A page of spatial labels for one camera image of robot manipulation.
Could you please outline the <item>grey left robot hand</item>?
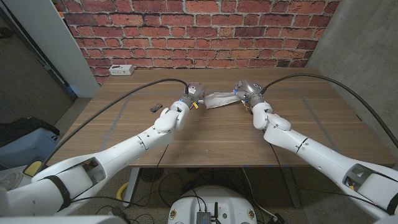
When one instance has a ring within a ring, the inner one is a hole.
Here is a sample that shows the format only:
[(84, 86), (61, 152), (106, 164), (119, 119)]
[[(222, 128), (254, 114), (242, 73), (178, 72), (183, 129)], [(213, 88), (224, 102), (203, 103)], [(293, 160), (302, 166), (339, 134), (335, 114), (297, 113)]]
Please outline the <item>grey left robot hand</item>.
[(203, 101), (205, 98), (206, 87), (201, 83), (190, 83), (185, 90), (187, 90), (188, 93), (183, 93), (182, 101), (188, 107), (192, 107), (194, 103)]

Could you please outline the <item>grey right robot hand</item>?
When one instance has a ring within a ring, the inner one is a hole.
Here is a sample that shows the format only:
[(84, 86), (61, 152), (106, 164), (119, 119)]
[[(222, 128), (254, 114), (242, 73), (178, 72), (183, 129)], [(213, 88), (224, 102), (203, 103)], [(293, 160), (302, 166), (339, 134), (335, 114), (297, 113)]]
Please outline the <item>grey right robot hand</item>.
[(265, 102), (264, 97), (261, 95), (262, 88), (257, 83), (249, 80), (240, 80), (237, 82), (233, 92), (240, 100), (250, 107), (256, 106), (258, 103)]

